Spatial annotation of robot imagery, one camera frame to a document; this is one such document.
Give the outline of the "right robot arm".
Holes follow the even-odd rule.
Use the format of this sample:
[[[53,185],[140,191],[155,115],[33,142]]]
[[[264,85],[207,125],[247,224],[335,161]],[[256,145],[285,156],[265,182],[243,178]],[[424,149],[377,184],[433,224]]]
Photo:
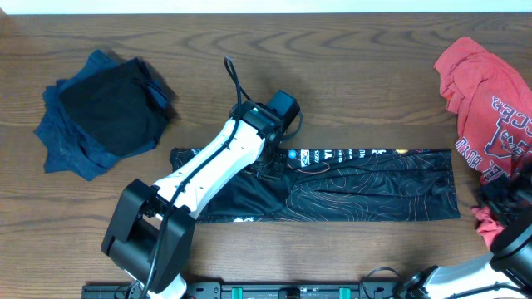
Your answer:
[[[397,286],[395,298],[530,298],[531,166],[483,186],[481,202],[503,226],[490,251],[450,267],[433,266]]]

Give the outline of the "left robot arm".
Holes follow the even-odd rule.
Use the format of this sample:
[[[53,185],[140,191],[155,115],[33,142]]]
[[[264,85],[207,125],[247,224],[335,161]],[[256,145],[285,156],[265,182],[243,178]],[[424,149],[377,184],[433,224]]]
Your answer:
[[[101,250],[134,278],[140,297],[185,294],[180,273],[202,210],[240,171],[281,179],[286,156],[278,146],[300,115],[297,100],[284,91],[267,104],[237,104],[220,133],[190,161],[152,185],[136,179],[125,187]]]

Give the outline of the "black orange-patterned jersey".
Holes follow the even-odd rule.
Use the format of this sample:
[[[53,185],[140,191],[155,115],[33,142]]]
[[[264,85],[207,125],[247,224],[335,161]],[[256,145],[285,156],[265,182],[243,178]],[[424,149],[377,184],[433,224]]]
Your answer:
[[[448,149],[281,149],[282,176],[236,174],[199,223],[420,222],[460,217]]]

